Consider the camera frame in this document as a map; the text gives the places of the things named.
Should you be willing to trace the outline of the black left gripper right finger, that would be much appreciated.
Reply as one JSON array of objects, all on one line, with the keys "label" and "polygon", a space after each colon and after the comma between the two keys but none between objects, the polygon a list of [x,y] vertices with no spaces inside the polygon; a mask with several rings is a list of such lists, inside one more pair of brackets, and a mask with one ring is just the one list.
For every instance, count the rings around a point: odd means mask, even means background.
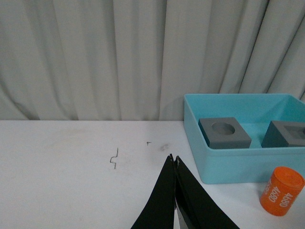
[{"label": "black left gripper right finger", "polygon": [[175,199],[182,229],[237,229],[217,206],[180,157],[175,160]]}]

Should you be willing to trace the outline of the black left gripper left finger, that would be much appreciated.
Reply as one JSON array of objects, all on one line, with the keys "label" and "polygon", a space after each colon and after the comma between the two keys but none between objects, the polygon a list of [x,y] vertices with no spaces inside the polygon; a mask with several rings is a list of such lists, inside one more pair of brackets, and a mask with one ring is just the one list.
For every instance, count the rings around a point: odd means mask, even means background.
[{"label": "black left gripper left finger", "polygon": [[172,229],[174,227],[176,174],[172,155],[166,158],[152,193],[133,229]]}]

